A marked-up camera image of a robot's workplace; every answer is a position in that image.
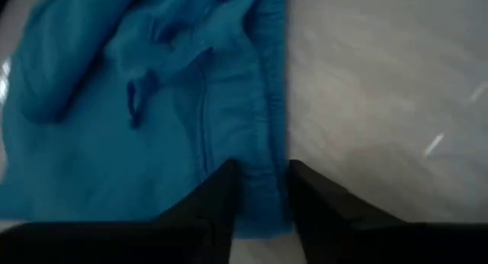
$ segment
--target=white floor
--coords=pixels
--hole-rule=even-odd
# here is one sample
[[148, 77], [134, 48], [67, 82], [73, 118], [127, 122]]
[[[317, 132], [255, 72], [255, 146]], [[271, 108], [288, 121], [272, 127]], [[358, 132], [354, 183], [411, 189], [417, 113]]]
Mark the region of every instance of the white floor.
[[[291, 158], [408, 221], [488, 221], [488, 0], [289, 0]], [[0, 59], [34, 0], [0, 19]], [[296, 235], [233, 263], [303, 263]]]

